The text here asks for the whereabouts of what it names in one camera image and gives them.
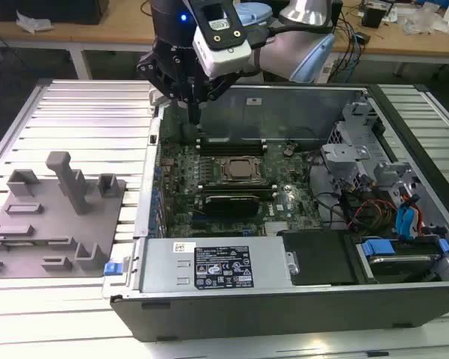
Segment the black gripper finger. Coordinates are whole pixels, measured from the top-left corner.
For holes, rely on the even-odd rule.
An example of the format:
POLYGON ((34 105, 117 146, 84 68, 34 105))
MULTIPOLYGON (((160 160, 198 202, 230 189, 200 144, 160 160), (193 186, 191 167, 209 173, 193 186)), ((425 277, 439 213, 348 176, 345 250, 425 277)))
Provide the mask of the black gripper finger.
POLYGON ((210 79, 199 73, 194 79, 194 124, 198 125, 201 117, 201 105, 215 101, 232 86, 232 74, 210 79))
POLYGON ((188 79, 182 52, 172 52, 164 57, 150 52, 140 59, 137 70, 166 98, 183 102, 188 110, 189 122, 195 124, 193 86, 188 79))

